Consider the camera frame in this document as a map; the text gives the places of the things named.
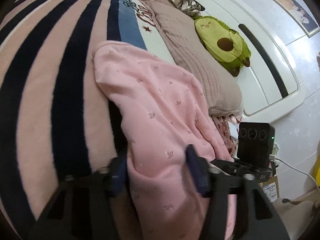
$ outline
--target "yellow object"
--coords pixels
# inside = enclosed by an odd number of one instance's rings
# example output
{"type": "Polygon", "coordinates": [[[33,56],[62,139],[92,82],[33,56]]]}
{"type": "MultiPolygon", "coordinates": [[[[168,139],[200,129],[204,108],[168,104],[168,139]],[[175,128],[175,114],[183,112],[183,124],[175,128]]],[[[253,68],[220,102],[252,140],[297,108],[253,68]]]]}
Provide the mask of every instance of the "yellow object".
{"type": "Polygon", "coordinates": [[[251,51],[240,34],[212,16],[198,17],[195,28],[210,54],[233,76],[250,66],[251,51]]]}
{"type": "Polygon", "coordinates": [[[313,177],[315,178],[318,186],[320,186],[320,157],[317,159],[315,167],[313,168],[313,177]]]}

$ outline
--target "screw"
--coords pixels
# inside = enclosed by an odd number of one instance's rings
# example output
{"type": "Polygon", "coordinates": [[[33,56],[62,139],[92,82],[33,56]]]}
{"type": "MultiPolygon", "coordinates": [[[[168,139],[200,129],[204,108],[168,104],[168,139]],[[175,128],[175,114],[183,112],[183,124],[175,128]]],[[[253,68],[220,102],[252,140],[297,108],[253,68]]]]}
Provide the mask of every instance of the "screw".
{"type": "Polygon", "coordinates": [[[254,180],[256,178],[253,174],[249,174],[249,173],[245,174],[243,177],[246,180],[254,180]]]}
{"type": "Polygon", "coordinates": [[[219,174],[221,171],[217,167],[210,167],[209,172],[213,174],[219,174]]]}
{"type": "Polygon", "coordinates": [[[99,169],[99,173],[100,174],[107,174],[109,172],[109,168],[108,167],[101,167],[99,169]]]}
{"type": "Polygon", "coordinates": [[[65,181],[73,181],[75,178],[73,177],[73,175],[67,175],[64,180],[65,181]]]}

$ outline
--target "camera lens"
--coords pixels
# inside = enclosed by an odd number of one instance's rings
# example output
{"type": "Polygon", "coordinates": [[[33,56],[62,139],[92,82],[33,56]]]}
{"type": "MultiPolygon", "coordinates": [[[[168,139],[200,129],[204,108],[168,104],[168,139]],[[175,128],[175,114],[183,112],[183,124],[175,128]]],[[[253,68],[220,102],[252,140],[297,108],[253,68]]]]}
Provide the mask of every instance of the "camera lens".
{"type": "Polygon", "coordinates": [[[262,130],[262,131],[259,133],[259,138],[260,138],[260,140],[264,140],[266,137],[267,137],[267,132],[266,132],[265,130],[262,130]]]}
{"type": "Polygon", "coordinates": [[[242,137],[244,137],[246,133],[247,133],[247,131],[244,128],[242,128],[241,131],[240,131],[240,135],[242,137]]]}
{"type": "Polygon", "coordinates": [[[251,129],[249,130],[248,136],[249,136],[249,139],[251,139],[251,140],[255,139],[256,136],[257,136],[257,130],[251,128],[251,129]]]}

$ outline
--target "striped blanket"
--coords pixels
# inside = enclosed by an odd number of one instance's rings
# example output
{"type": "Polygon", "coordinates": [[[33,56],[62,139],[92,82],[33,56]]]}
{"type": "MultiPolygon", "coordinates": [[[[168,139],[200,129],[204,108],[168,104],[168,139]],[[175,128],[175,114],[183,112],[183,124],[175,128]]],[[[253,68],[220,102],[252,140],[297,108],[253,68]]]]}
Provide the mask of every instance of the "striped blanket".
{"type": "Polygon", "coordinates": [[[22,239],[66,175],[126,143],[92,51],[125,41],[174,63],[138,0],[17,0],[0,25],[0,208],[22,239]]]}

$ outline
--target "pink blanket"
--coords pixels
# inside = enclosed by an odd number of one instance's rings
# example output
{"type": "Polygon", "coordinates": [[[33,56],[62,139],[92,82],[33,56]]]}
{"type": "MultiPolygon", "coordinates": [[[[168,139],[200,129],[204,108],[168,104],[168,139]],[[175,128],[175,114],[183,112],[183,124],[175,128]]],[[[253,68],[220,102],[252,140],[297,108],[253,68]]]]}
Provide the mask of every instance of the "pink blanket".
{"type": "MultiPolygon", "coordinates": [[[[199,237],[208,199],[194,187],[185,149],[208,161],[232,160],[198,80],[130,44],[105,41],[93,53],[96,82],[120,109],[128,146],[130,191],[145,240],[199,237]]],[[[226,239],[235,223],[229,197],[226,239]]]]}

